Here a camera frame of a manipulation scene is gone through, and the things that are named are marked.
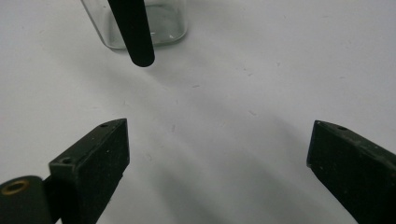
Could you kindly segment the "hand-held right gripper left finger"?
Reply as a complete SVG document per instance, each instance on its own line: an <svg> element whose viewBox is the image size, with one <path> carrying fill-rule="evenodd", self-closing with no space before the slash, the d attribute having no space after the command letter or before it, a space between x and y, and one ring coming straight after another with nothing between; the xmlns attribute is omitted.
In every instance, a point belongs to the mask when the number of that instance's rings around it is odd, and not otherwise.
<svg viewBox="0 0 396 224"><path fill-rule="evenodd" d="M126 119L95 127L49 163L63 224L95 224L130 163Z"/></svg>

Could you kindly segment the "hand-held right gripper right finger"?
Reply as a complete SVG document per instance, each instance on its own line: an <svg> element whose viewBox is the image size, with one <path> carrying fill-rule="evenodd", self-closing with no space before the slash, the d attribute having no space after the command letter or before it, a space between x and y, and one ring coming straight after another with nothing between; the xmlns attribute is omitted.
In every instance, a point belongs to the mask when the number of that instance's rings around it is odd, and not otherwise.
<svg viewBox="0 0 396 224"><path fill-rule="evenodd" d="M396 224L396 155L348 128L314 122L306 160L359 224Z"/></svg>

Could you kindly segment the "clear jar with black lid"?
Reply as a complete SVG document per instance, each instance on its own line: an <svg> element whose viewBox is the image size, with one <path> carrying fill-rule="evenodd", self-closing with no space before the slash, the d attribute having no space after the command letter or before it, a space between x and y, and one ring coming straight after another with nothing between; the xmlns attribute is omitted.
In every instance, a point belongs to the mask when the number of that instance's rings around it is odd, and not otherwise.
<svg viewBox="0 0 396 224"><path fill-rule="evenodd" d="M182 39L187 0L80 0L102 43L126 49L140 67L155 61L154 48Z"/></svg>

